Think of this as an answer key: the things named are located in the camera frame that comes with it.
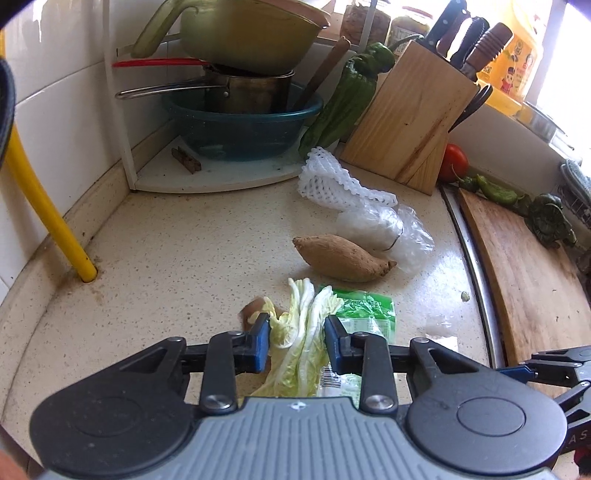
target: knife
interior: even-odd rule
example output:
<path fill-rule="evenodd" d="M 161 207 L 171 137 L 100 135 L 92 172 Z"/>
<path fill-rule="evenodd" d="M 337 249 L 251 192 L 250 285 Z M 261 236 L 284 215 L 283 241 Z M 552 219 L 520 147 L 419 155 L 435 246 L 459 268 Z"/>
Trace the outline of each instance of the knife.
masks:
<path fill-rule="evenodd" d="M 439 53 L 437 53 L 437 42 L 441 40 L 442 36 L 444 36 L 447 30 L 451 28 L 458 15 L 460 15 L 466 8 L 466 0 L 450 1 L 427 36 L 422 40 L 418 40 L 418 43 L 439 56 Z"/>
<path fill-rule="evenodd" d="M 461 70 L 464 63 L 466 63 L 466 57 L 472 50 L 474 50 L 474 46 L 480 40 L 481 36 L 484 35 L 484 32 L 487 31 L 491 26 L 486 21 L 486 18 L 482 17 L 474 17 L 472 19 L 472 23 L 466 30 L 466 34 L 462 39 L 462 43 L 460 47 L 457 49 L 452 57 L 450 58 L 450 63 L 452 67 Z"/>
<path fill-rule="evenodd" d="M 497 58 L 512 38 L 511 29 L 504 23 L 497 23 L 476 43 L 460 72 L 475 82 L 476 74 Z"/>
<path fill-rule="evenodd" d="M 444 58 L 447 58 L 449 47 L 452 46 L 452 42 L 455 40 L 457 33 L 460 31 L 460 28 L 462 27 L 462 24 L 470 17 L 470 12 L 467 12 L 466 10 L 464 10 L 456 17 L 450 29 L 447 30 L 445 35 L 441 37 L 441 40 L 437 44 L 437 53 L 439 53 L 439 55 L 441 55 Z"/>

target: white tile wall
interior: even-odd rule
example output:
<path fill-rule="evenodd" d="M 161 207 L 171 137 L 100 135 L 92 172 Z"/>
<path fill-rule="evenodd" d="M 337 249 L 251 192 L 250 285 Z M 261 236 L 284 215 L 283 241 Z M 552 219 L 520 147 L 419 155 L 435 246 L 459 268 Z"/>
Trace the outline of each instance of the white tile wall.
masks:
<path fill-rule="evenodd" d="M 35 0 L 8 24 L 6 55 L 17 101 L 103 59 L 101 4 Z"/>
<path fill-rule="evenodd" d="M 113 48 L 135 41 L 162 0 L 111 0 Z M 60 213 L 119 158 L 111 131 L 103 63 L 103 0 L 35 0 L 6 28 L 17 83 L 16 122 L 31 164 Z M 159 52 L 165 56 L 167 46 Z M 161 69 L 116 72 L 123 88 L 172 81 Z M 160 98 L 125 104 L 130 142 L 168 119 Z M 0 302 L 47 231 L 0 171 Z"/>
<path fill-rule="evenodd" d="M 117 159 L 106 95 L 99 63 L 17 105 L 16 122 L 29 161 L 62 214 Z M 0 277 L 11 286 L 47 231 L 8 168 L 0 172 L 0 225 Z"/>

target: window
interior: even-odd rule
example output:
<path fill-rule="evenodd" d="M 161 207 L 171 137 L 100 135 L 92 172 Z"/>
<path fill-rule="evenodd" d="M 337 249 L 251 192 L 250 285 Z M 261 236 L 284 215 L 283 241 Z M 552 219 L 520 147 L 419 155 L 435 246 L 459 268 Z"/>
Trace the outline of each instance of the window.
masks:
<path fill-rule="evenodd" d="M 591 53 L 585 48 L 585 40 L 590 31 L 591 21 L 566 5 L 552 62 L 537 100 L 537 106 L 556 121 L 587 159 L 591 159 L 591 95 L 585 87 L 591 78 Z"/>

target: cartoon label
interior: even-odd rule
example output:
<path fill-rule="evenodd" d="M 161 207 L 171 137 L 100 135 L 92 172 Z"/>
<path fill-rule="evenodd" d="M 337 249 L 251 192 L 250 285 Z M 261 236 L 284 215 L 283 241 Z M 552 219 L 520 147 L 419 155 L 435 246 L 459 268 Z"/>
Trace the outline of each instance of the cartoon label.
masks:
<path fill-rule="evenodd" d="M 537 53 L 531 46 L 515 36 L 496 60 L 478 73 L 478 78 L 522 102 L 536 59 Z"/>

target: white shelf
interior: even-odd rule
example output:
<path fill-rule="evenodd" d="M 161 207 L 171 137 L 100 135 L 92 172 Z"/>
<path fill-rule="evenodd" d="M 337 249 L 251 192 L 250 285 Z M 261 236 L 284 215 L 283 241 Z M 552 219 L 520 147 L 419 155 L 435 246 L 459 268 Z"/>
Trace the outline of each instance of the white shelf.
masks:
<path fill-rule="evenodd" d="M 222 161 L 200 157 L 182 138 L 177 137 L 164 147 L 138 172 L 136 190 L 159 193 L 212 193 L 250 189 L 297 177 L 304 161 L 296 142 L 287 152 L 266 160 Z M 183 167 L 171 153 L 182 147 L 199 159 L 202 170 L 194 174 Z"/>

